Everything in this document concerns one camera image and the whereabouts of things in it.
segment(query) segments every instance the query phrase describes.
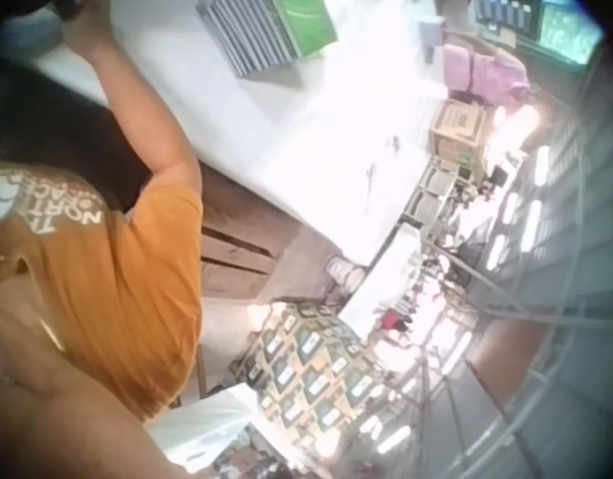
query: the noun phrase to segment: red object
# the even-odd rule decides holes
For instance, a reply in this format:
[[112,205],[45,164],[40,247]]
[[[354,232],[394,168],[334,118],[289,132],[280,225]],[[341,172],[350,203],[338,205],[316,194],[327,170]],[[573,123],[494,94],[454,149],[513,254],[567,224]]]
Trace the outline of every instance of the red object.
[[399,321],[399,315],[393,309],[388,310],[382,317],[383,329],[394,329],[395,324]]

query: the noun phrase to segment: green book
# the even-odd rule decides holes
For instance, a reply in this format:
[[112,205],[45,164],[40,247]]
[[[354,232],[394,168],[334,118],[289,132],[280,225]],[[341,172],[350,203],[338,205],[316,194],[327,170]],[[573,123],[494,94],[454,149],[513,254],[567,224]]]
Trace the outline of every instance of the green book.
[[301,57],[337,41],[324,0],[273,0]]

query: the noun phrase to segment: stack of papers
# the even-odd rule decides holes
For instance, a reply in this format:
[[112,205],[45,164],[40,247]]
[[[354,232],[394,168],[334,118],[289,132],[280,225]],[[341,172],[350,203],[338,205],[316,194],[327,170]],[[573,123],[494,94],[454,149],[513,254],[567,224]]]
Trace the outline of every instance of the stack of papers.
[[323,0],[200,0],[198,11],[240,78],[337,40]]

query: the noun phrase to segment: hand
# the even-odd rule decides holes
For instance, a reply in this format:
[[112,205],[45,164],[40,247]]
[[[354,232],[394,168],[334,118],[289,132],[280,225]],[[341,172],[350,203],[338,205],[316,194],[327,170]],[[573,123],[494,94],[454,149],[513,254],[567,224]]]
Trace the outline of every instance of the hand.
[[[66,1],[76,0],[54,0],[59,13],[66,7],[61,7],[61,3]],[[111,25],[111,1],[81,0],[81,3],[78,14],[63,20],[62,30],[69,48],[91,63],[97,52],[116,46]]]

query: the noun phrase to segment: orange t-shirt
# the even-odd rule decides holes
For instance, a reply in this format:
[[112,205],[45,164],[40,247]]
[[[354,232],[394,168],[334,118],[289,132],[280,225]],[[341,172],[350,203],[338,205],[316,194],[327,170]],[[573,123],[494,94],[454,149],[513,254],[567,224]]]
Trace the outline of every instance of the orange t-shirt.
[[202,216],[185,186],[146,187],[128,221],[79,178],[2,166],[0,282],[31,273],[45,330],[146,420],[179,393],[195,359]]

